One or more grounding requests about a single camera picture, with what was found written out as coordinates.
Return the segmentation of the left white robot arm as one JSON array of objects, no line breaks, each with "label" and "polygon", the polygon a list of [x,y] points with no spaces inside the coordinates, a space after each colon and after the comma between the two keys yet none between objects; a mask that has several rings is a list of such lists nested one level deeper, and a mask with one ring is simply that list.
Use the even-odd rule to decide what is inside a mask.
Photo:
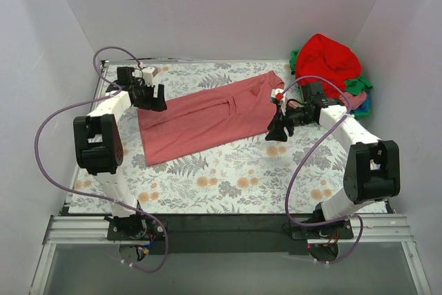
[{"label": "left white robot arm", "polygon": [[75,153],[78,166],[101,184],[110,198],[112,215],[127,218],[123,231],[138,240],[146,234],[147,223],[135,214],[138,202],[119,167],[124,149],[117,123],[132,108],[162,112],[167,109],[164,85],[153,83],[157,69],[153,66],[117,68],[117,79],[109,84],[106,94],[89,114],[73,120]]}]

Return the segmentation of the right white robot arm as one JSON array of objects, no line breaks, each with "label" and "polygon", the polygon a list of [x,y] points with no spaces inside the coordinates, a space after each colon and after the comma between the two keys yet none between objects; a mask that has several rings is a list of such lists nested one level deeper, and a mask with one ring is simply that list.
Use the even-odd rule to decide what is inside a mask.
[{"label": "right white robot arm", "polygon": [[350,111],[350,103],[324,94],[325,79],[302,87],[304,102],[290,106],[286,92],[273,89],[270,100],[276,113],[267,127],[267,141],[286,142],[297,126],[317,123],[326,129],[347,152],[343,186],[331,198],[320,203],[306,222],[294,224],[312,227],[321,238],[328,238],[359,209],[397,196],[400,192],[400,157],[398,144],[381,140],[366,130]]}]

